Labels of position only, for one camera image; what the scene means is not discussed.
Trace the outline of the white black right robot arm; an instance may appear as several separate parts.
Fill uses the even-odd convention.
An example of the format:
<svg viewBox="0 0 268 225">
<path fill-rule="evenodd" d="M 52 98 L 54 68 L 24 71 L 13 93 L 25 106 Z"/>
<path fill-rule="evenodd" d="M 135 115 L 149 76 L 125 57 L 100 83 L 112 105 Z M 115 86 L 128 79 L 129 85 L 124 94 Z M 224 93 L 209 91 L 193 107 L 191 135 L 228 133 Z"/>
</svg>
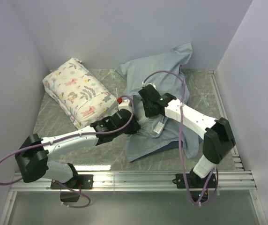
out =
<svg viewBox="0 0 268 225">
<path fill-rule="evenodd" d="M 206 116 L 169 93 L 160 95 L 153 84 L 143 84 L 139 94 L 146 117 L 160 114 L 179 122 L 202 138 L 202 157 L 190 176 L 193 186 L 202 187 L 207 182 L 207 175 L 236 145 L 229 121 L 223 117 Z"/>
</svg>

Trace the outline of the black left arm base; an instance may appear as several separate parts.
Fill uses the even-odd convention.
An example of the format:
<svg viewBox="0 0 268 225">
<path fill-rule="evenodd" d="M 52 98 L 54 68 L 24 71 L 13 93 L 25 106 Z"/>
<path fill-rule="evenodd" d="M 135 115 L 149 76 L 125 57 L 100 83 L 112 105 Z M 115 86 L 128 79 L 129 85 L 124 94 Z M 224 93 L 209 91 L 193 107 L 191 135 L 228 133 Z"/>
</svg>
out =
<svg viewBox="0 0 268 225">
<path fill-rule="evenodd" d="M 61 184 L 56 180 L 51 182 L 51 190 L 60 191 L 60 200 L 63 203 L 76 203 L 80 196 L 87 198 L 88 203 L 90 198 L 84 194 L 85 190 L 91 190 L 93 187 L 94 176 L 92 174 L 79 175 L 78 178 L 67 183 Z"/>
</svg>

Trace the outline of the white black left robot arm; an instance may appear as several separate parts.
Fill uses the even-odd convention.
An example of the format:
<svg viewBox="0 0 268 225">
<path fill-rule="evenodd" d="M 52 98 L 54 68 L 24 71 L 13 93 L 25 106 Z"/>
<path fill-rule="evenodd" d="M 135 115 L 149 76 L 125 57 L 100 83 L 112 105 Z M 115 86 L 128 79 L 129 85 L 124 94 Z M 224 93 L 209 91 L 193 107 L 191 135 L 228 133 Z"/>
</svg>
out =
<svg viewBox="0 0 268 225">
<path fill-rule="evenodd" d="M 122 109 L 112 116 L 64 135 L 44 138 L 38 134 L 30 135 L 21 146 L 21 152 L 15 154 L 22 180 L 31 183 L 46 178 L 63 183 L 67 188 L 74 188 L 80 179 L 74 165 L 58 163 L 56 157 L 81 147 L 111 142 L 121 134 L 136 134 L 140 128 L 135 116 Z"/>
</svg>

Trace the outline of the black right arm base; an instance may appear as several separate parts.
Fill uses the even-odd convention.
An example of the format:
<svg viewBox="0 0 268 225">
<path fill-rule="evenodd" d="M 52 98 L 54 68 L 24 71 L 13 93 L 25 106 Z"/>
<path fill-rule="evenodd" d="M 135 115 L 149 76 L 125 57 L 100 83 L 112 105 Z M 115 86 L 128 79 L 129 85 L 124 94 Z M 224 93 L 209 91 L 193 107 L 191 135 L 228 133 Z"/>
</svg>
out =
<svg viewBox="0 0 268 225">
<path fill-rule="evenodd" d="M 192 200 L 197 202 L 201 197 L 200 204 L 206 203 L 209 197 L 209 189 L 214 188 L 214 194 L 217 192 L 219 176 L 218 174 L 208 174 L 205 178 L 200 178 L 193 171 L 186 174 L 185 182 L 184 176 L 182 173 L 177 173 L 175 178 L 172 180 L 173 184 L 176 185 L 177 189 L 186 189 L 186 184 L 189 186 L 189 190 L 191 189 L 201 189 L 200 191 L 192 191 L 190 192 Z"/>
</svg>

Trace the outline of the blue fish print pillowcase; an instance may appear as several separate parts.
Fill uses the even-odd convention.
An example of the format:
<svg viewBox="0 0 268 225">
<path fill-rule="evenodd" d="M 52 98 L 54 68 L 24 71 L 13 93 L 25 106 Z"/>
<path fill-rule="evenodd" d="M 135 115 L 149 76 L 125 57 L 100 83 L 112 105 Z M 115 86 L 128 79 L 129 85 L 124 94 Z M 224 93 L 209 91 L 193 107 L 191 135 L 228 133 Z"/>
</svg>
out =
<svg viewBox="0 0 268 225">
<path fill-rule="evenodd" d="M 133 99 L 135 117 L 145 116 L 138 93 L 144 80 L 154 83 L 161 95 L 170 93 L 178 99 L 183 98 L 184 103 L 188 102 L 190 93 L 181 67 L 190 60 L 192 53 L 192 45 L 186 43 L 166 53 L 131 60 L 115 69 L 127 82 L 126 95 Z M 136 134 L 127 137 L 128 161 L 132 162 L 157 151 L 175 148 L 179 139 L 182 140 L 185 154 L 189 158 L 196 156 L 199 136 L 194 131 L 183 126 L 180 135 L 178 122 L 162 115 L 152 118 L 153 122 L 149 127 L 141 128 Z"/>
</svg>

